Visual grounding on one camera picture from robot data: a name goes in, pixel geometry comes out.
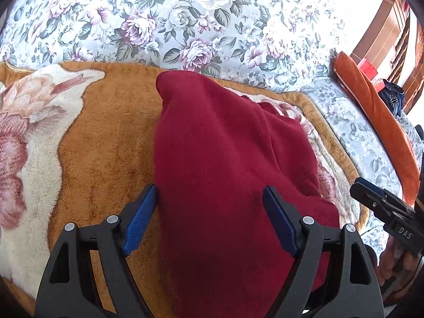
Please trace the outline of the person's right hand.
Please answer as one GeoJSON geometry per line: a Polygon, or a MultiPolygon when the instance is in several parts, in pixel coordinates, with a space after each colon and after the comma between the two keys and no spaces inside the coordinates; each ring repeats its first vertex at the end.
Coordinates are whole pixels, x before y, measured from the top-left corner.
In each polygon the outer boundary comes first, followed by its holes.
{"type": "Polygon", "coordinates": [[[379,257],[379,264],[375,268],[379,285],[383,286],[393,277],[395,266],[402,256],[404,256],[402,270],[406,270],[407,274],[401,278],[395,292],[407,291],[410,288],[415,280],[420,258],[411,252],[404,251],[392,236],[389,237],[386,248],[379,257]]]}

